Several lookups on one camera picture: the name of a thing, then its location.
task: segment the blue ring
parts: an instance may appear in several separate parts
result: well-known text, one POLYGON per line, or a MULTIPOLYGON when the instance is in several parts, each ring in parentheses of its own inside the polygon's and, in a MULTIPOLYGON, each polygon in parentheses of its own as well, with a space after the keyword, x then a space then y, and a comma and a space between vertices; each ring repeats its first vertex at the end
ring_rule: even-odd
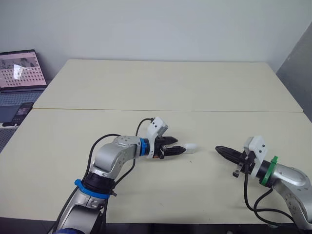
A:
POLYGON ((147 144, 145 143, 143 138, 140 138, 140 140, 141 140, 141 154, 140 154, 140 156, 144 156, 145 150, 147 148, 147 144))
POLYGON ((95 192, 92 192, 88 189, 86 189, 82 183, 81 183, 81 180, 80 179, 76 179, 75 180, 75 185, 78 186, 78 188, 80 189, 80 191, 82 191, 84 194, 87 194, 87 195, 90 195, 90 196, 94 196, 96 198, 101 198, 101 199, 107 199, 109 198, 109 194, 99 194, 99 193, 95 193, 95 192))

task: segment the white object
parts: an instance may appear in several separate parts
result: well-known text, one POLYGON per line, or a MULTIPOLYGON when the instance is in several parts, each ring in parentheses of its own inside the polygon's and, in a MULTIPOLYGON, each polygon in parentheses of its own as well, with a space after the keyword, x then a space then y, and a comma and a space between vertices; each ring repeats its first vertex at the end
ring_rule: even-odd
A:
POLYGON ((302 112, 266 63, 78 59, 34 108, 302 112))
MULTIPOLYGON (((233 163, 215 151, 216 145, 241 151, 246 137, 259 130, 272 146, 268 158, 277 155, 281 164, 312 178, 311 122, 303 113, 33 109, 0 154, 0 217, 56 220, 74 181, 85 172, 92 144, 104 134, 131 136, 142 118, 158 115, 169 125, 167 136, 179 145, 196 142, 201 150, 164 160, 137 159, 116 187, 118 196, 109 200, 107 222, 261 223, 245 206, 243 178, 234 179, 233 163)), ((113 138, 101 141, 95 153, 113 138)), ((127 164, 121 175, 132 162, 127 164)), ((267 190, 256 179, 249 183, 250 201, 267 190)), ((262 207, 274 201, 275 208, 285 208, 279 194, 270 196, 262 207)), ((282 215, 265 217, 289 221, 282 215)))
POLYGON ((250 174, 251 178, 255 178, 268 152, 268 146, 264 142, 262 136, 254 136, 247 139, 244 144, 244 149, 246 151, 246 154, 249 154, 250 151, 253 151, 256 156, 256 158, 254 159, 255 164, 253 167, 253 171, 250 174))
POLYGON ((184 154, 193 154, 193 153, 195 153, 195 151, 197 149, 197 144, 187 143, 183 147, 186 149, 184 154))

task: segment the floor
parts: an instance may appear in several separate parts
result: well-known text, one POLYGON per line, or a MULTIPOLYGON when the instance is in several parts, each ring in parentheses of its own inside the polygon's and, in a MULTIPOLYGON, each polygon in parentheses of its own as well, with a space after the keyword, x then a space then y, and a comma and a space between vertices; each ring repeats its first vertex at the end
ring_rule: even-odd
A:
MULTIPOLYGON (((52 221, 0 218, 0 233, 46 234, 52 221)), ((107 234, 297 234, 298 231, 254 225, 107 224, 107 234)))

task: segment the laptop keyboard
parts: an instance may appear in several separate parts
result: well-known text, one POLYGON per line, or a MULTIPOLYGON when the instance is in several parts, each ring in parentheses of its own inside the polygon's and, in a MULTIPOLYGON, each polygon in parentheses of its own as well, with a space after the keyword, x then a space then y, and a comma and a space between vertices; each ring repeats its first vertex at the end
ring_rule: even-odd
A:
POLYGON ((42 92, 21 93, 21 94, 1 94, 0 106, 17 106, 24 102, 35 102, 42 92))

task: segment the robotic arm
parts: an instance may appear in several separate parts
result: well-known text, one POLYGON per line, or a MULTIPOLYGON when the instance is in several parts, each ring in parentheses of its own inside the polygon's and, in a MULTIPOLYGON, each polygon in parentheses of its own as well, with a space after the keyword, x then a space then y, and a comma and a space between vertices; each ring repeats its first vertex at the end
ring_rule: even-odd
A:
POLYGON ((115 179, 126 161, 140 156, 163 159, 186 151, 181 146, 166 147, 177 142, 174 137, 162 136, 167 129, 168 125, 156 117, 148 127, 147 138, 118 136, 112 143, 103 145, 87 176, 75 181, 77 187, 50 233, 97 233, 102 223, 101 209, 107 206, 110 195, 116 195, 115 179))
POLYGON ((261 136, 250 137, 242 153, 224 146, 215 149, 238 165, 233 176, 238 177, 242 171, 251 178, 259 178, 261 185, 273 188, 284 198, 299 229, 312 229, 312 186, 308 176, 298 169, 278 164, 276 156, 271 162, 265 161, 268 149, 261 136))

